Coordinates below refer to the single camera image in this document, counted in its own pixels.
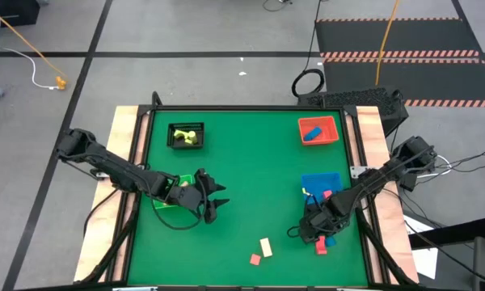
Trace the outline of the black plastic basket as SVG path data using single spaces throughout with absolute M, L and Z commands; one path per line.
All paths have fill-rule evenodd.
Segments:
M 184 139 L 174 139 L 174 131 L 182 130 L 184 132 L 195 131 L 198 143 L 196 145 L 189 145 L 185 143 Z M 189 122 L 189 123 L 170 123 L 167 129 L 167 146 L 174 150 L 195 150 L 204 146 L 205 142 L 205 124 L 203 122 Z

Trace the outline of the black mesh computer case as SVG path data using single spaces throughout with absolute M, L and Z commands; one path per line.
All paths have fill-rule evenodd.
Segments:
M 303 107 L 377 107 L 386 137 L 408 117 L 403 94 L 391 87 L 373 87 L 354 91 L 325 91 L 300 95 L 297 104 Z

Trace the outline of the black base bar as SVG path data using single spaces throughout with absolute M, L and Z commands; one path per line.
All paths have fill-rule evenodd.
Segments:
M 475 238 L 485 238 L 485 218 L 434 230 L 416 231 L 409 235 L 411 248 L 429 248 L 433 243 L 439 247 L 473 242 Z

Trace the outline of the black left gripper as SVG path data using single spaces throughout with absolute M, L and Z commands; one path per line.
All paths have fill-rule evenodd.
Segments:
M 194 174 L 195 183 L 186 187 L 177 187 L 172 197 L 178 206 L 189 210 L 198 220 L 203 218 L 207 224 L 217 219 L 217 208 L 228 203 L 229 199 L 210 200 L 209 196 L 217 191 L 226 190 L 225 186 L 215 183 L 204 168 Z

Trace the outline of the black hazard-striped floor mat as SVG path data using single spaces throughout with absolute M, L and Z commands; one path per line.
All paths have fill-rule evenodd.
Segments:
M 485 108 L 485 56 L 459 18 L 320 19 L 327 89 L 390 86 L 412 107 Z

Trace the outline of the red plastic basket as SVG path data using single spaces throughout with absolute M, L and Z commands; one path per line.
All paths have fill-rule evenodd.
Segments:
M 300 138 L 304 146 L 318 146 L 334 143 L 339 140 L 338 130 L 333 116 L 305 117 L 298 120 Z M 312 141 L 304 141 L 304 136 L 315 127 L 322 132 Z

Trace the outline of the black cabinet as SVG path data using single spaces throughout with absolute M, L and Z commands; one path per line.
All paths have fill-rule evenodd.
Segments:
M 0 0 L 0 15 L 13 27 L 35 24 L 39 11 L 36 0 Z

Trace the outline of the green plastic basket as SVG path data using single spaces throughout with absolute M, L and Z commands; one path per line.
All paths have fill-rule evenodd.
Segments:
M 184 181 L 188 181 L 189 184 L 192 184 L 195 182 L 194 178 L 192 177 L 192 175 L 181 175 L 179 177 L 179 185 L 184 182 Z M 174 205 L 169 205 L 169 204 L 166 204 L 166 203 L 163 203 L 159 200 L 154 200 L 153 201 L 154 203 L 154 207 L 156 209 L 164 209 L 164 208 L 170 208 L 170 207 L 174 207 Z

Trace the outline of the blue plastic basket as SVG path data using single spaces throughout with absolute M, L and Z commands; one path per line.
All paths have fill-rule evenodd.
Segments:
M 327 172 L 318 174 L 308 174 L 301 177 L 302 188 L 305 188 L 310 196 L 303 193 L 304 200 L 308 205 L 315 201 L 321 203 L 324 199 L 323 192 L 332 190 L 332 194 L 343 190 L 343 184 L 338 172 Z

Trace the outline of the white paper sheet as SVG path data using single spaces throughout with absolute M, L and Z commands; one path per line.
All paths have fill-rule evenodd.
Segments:
M 404 221 L 409 234 L 433 230 L 433 227 L 408 217 L 407 215 L 404 216 Z M 412 254 L 415 261 L 416 271 L 420 275 L 434 280 L 437 273 L 438 250 L 436 248 L 413 249 Z

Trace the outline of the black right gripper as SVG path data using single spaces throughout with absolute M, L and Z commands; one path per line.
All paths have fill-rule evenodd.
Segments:
M 325 244 L 331 243 L 331 236 L 336 234 L 350 224 L 350 193 L 339 192 L 319 200 L 315 194 L 306 196 L 304 213 L 299 221 L 299 234 L 302 241 L 314 243 L 317 240 L 316 234 L 321 237 Z

